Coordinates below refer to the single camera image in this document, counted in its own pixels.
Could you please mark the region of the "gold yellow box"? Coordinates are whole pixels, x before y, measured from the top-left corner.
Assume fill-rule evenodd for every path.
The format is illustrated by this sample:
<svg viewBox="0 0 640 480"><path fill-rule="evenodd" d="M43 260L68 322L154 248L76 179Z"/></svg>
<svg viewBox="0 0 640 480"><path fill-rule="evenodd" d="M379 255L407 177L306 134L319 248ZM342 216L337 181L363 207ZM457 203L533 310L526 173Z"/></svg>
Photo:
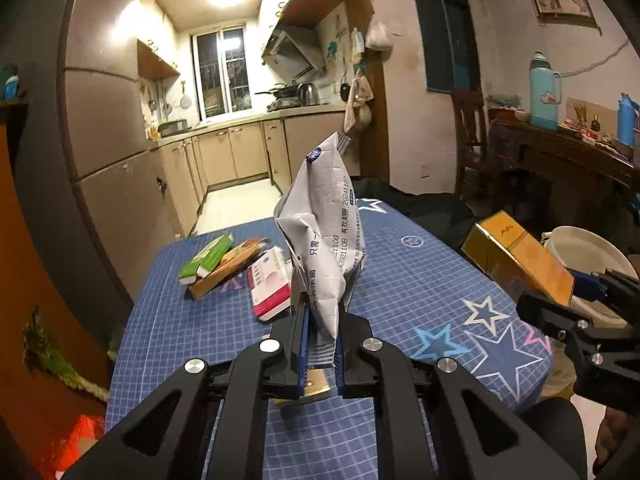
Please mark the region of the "gold yellow box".
<svg viewBox="0 0 640 480"><path fill-rule="evenodd" d="M562 307L572 302L573 275L505 211L476 222L462 252L514 301L536 290Z"/></svg>

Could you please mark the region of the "green white medicine box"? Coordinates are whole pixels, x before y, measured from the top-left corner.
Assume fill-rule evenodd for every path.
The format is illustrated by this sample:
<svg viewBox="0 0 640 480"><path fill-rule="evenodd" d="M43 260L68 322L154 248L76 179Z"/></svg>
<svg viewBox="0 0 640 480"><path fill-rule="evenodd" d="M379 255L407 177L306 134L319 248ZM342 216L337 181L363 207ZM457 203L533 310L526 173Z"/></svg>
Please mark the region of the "green white medicine box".
<svg viewBox="0 0 640 480"><path fill-rule="evenodd" d="M231 248L232 243L231 233L214 238L182 267L178 274L178 282L181 285L192 285L200 278L209 276Z"/></svg>

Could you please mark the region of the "white red medicine box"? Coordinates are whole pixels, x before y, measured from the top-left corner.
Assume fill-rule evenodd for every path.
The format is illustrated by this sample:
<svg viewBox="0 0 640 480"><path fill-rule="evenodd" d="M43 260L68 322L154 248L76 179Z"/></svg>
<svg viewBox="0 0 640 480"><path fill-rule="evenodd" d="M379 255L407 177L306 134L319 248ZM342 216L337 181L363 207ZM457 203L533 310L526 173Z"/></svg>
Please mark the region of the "white red medicine box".
<svg viewBox="0 0 640 480"><path fill-rule="evenodd" d="M269 322L291 307L291 263L278 246L269 248L247 270L250 299L258 321Z"/></svg>

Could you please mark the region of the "white blue wipes packet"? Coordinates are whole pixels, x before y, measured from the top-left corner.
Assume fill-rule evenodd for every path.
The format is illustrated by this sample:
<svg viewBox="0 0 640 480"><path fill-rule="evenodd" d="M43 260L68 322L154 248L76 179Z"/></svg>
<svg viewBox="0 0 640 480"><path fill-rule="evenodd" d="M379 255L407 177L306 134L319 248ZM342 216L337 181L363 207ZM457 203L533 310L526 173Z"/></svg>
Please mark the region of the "white blue wipes packet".
<svg viewBox="0 0 640 480"><path fill-rule="evenodd" d="M346 311L367 249L352 179L343 160L350 137L334 132L305 155L274 211L292 256L316 328L315 366L334 359L340 313Z"/></svg>

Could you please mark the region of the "white plastic trash bucket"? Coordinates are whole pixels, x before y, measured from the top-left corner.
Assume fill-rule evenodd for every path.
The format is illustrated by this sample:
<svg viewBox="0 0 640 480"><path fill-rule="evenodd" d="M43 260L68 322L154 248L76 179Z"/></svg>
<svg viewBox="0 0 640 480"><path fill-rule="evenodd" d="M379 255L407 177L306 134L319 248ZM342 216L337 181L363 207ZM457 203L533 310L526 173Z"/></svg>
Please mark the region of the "white plastic trash bucket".
<svg viewBox="0 0 640 480"><path fill-rule="evenodd" d="M638 278L631 262L613 244L590 231L576 226L558 226L545 232L541 244L567 269L585 274L612 269ZM626 322L598 300L574 296L570 310L588 316L597 327L622 328Z"/></svg>

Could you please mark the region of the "beige kitchen cabinets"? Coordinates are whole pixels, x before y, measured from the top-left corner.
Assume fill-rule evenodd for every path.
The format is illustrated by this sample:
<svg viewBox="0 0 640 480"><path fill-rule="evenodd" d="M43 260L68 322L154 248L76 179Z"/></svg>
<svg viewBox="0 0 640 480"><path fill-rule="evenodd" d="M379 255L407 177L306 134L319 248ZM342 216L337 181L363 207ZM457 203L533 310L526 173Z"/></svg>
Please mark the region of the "beige kitchen cabinets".
<svg viewBox="0 0 640 480"><path fill-rule="evenodd" d="M199 126L152 143L160 158L158 186L176 235L198 223L206 195L267 179L284 193L303 159L343 127L344 104L286 108Z"/></svg>

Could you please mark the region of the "kitchen window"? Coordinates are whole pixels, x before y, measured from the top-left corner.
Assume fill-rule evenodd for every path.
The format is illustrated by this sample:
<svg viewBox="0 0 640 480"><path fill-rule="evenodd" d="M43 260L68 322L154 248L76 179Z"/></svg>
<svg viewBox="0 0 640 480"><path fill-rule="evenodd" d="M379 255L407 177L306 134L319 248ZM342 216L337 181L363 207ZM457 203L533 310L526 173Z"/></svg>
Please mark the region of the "kitchen window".
<svg viewBox="0 0 640 480"><path fill-rule="evenodd" d="M193 35L191 48L201 118L207 120L250 110L245 28Z"/></svg>

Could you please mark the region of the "blue grid star tablecloth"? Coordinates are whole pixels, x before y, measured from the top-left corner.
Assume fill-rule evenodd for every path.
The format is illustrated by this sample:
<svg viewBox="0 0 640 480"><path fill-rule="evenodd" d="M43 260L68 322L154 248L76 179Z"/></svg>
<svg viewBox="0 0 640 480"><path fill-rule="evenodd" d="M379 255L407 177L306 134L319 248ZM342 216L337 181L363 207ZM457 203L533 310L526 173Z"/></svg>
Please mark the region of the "blue grid star tablecloth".
<svg viewBox="0 0 640 480"><path fill-rule="evenodd" d="M461 363L514 411L535 404L552 364L549 339L518 319L508 295L433 234L382 200L358 203L367 261L349 310L406 356ZM257 321L244 275L192 300L181 268L208 242L178 240L156 256L132 310L107 403L116 426L181 364L218 363L269 332ZM336 393L307 404L272 406L268 479L373 479L373 405Z"/></svg>

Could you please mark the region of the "dark wooden side table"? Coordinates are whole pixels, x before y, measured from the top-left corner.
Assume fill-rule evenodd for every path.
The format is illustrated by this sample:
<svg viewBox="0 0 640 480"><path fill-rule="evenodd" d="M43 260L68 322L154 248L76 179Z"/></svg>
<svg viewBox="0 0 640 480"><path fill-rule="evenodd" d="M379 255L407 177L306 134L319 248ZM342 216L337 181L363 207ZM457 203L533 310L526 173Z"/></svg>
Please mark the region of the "dark wooden side table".
<svg viewBox="0 0 640 480"><path fill-rule="evenodd" d="M504 169L550 183L549 220L579 226L625 252L639 245L639 168L592 146L573 130L541 129L517 119L495 119L490 154Z"/></svg>

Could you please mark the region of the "black cloth covered chair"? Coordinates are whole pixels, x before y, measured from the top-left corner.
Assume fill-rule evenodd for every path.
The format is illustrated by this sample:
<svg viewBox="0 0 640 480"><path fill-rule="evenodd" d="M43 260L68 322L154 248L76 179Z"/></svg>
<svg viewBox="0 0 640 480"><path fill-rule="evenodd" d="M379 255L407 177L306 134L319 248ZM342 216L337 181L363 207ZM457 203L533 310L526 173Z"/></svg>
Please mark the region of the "black cloth covered chair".
<svg viewBox="0 0 640 480"><path fill-rule="evenodd" d="M382 200L459 254L472 227L480 220L468 205L451 193L416 195L375 178L356 177L352 184L358 198Z"/></svg>

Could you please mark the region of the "blue thermos jug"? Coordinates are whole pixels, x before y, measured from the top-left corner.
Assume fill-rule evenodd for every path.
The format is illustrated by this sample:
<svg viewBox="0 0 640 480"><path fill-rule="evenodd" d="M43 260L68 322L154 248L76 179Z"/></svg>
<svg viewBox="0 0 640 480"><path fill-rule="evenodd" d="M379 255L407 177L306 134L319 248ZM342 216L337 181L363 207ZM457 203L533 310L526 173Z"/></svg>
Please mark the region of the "blue thermos jug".
<svg viewBox="0 0 640 480"><path fill-rule="evenodd" d="M639 104L627 93L620 94L617 112L617 140L623 144L634 144L634 129L639 118Z"/></svg>

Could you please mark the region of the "wooden chair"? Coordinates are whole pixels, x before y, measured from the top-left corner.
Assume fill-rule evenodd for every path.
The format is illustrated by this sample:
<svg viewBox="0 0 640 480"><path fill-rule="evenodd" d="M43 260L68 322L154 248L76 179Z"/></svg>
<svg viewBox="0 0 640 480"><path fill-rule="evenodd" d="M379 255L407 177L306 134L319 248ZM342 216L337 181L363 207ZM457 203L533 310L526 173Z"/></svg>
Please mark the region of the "wooden chair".
<svg viewBox="0 0 640 480"><path fill-rule="evenodd" d="M457 141L457 174L454 194L462 195L465 171L494 171L488 152L488 132L482 92L456 89L451 93Z"/></svg>

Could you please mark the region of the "teal thermos flask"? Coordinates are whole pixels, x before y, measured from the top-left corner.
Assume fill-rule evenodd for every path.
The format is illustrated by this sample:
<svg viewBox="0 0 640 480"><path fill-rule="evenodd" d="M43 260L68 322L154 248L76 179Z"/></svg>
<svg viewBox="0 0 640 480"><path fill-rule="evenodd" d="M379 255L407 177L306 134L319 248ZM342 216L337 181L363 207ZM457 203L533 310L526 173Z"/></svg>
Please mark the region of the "teal thermos flask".
<svg viewBox="0 0 640 480"><path fill-rule="evenodd" d="M549 131L558 130L562 76L552 70L547 58L539 51L529 62L529 96L530 124Z"/></svg>

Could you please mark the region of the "hanging cloth bag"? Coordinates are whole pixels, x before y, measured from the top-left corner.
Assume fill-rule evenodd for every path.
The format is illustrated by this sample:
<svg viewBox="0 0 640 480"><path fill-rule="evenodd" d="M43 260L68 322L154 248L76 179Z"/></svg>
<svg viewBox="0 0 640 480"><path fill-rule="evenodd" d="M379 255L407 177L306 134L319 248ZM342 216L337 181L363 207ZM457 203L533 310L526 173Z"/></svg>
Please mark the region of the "hanging cloth bag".
<svg viewBox="0 0 640 480"><path fill-rule="evenodd" d="M352 80L346 102L344 133L366 130L372 122L369 102L374 93L367 76L360 70Z"/></svg>

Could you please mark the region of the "grey refrigerator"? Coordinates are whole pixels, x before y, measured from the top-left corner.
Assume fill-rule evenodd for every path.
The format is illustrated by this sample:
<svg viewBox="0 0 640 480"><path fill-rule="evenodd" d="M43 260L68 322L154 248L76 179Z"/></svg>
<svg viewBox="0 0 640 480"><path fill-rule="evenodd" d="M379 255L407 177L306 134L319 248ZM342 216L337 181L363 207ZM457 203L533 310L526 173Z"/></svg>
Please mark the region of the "grey refrigerator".
<svg viewBox="0 0 640 480"><path fill-rule="evenodd" d="M174 237L140 108L136 0L30 0L4 57L29 112L17 163L36 248L70 308L129 314Z"/></svg>

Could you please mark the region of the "range hood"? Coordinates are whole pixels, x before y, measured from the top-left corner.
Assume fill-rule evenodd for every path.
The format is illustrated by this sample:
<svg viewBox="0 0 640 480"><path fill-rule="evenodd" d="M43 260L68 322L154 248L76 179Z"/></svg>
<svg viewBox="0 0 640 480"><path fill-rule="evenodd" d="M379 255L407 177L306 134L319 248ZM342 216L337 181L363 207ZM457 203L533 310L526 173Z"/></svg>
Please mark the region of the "range hood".
<svg viewBox="0 0 640 480"><path fill-rule="evenodd" d="M316 32L296 26L282 26L271 34L262 62L287 82L313 81L326 68Z"/></svg>

